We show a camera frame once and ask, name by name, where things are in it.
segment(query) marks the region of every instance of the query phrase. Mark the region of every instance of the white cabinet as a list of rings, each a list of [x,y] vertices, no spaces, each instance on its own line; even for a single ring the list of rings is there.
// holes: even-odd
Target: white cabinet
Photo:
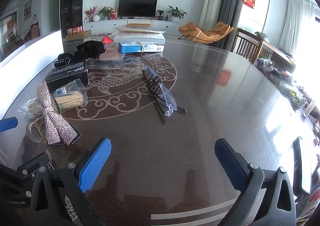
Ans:
[[[103,22],[90,22],[83,24],[83,30],[91,30],[93,34],[103,34]]]
[[[109,20],[103,21],[103,30],[105,33],[119,32],[116,27],[126,28],[127,20]]]
[[[127,28],[127,24],[139,23],[139,24],[151,24],[149,30],[165,31],[165,35],[179,35],[178,28],[181,24],[159,21],[159,20],[146,20],[146,19],[119,19],[119,20],[102,20],[97,22],[90,22],[83,24],[83,30],[91,30],[92,34],[104,34],[112,33],[116,35],[119,31],[117,27]]]
[[[154,31],[165,31],[166,35],[179,35],[178,28],[181,24],[168,21],[155,21]]]

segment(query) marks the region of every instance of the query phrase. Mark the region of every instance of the dark wooden table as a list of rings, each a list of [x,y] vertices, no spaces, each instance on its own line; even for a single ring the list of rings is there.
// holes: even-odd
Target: dark wooden table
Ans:
[[[186,114],[159,115],[142,80],[144,64],[162,76]],[[49,68],[5,117],[18,115]],[[19,117],[16,129],[0,135],[0,148],[10,167],[48,149],[59,168],[109,138],[111,155],[86,192],[107,225],[217,225],[239,195],[214,154],[217,139],[262,168],[283,166],[291,180],[293,140],[312,141],[288,100],[252,64],[206,45],[167,39],[163,57],[129,54],[121,70],[91,70],[87,89],[88,105],[63,114],[83,134],[75,145],[33,142]]]

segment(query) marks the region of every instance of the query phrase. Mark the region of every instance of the eyeglasses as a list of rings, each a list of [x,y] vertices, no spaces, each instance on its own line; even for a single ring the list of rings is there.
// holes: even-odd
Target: eyeglasses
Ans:
[[[146,65],[142,69],[142,74],[146,80],[151,95],[153,96],[158,108],[165,118],[170,117],[173,112],[177,110],[180,110],[183,113],[187,112],[185,109],[177,106],[173,95],[163,85],[162,78],[154,70]]]

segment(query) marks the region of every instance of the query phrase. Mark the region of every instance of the plastic bag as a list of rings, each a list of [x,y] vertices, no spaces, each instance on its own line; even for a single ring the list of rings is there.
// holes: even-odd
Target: plastic bag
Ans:
[[[88,61],[88,69],[120,69],[124,55],[118,52],[118,43],[110,43],[103,54]]]
[[[32,105],[36,101],[37,98],[28,100],[18,109],[19,115],[26,121],[40,117],[40,115],[37,115],[32,111]],[[70,108],[86,105],[88,103],[87,90],[80,79],[76,79],[73,82],[70,82],[57,89],[51,96],[51,101],[53,110],[57,113],[61,113],[61,111]]]
[[[53,97],[61,111],[88,103],[87,90],[80,79],[58,88],[53,93]]]

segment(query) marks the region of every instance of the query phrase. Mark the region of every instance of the flower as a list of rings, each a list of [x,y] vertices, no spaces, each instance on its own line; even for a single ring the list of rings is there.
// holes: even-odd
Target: flower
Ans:
[[[93,8],[90,7],[89,10],[85,11],[84,13],[85,13],[87,16],[92,17],[93,14],[96,12],[96,10],[97,10],[97,7],[94,6]]]

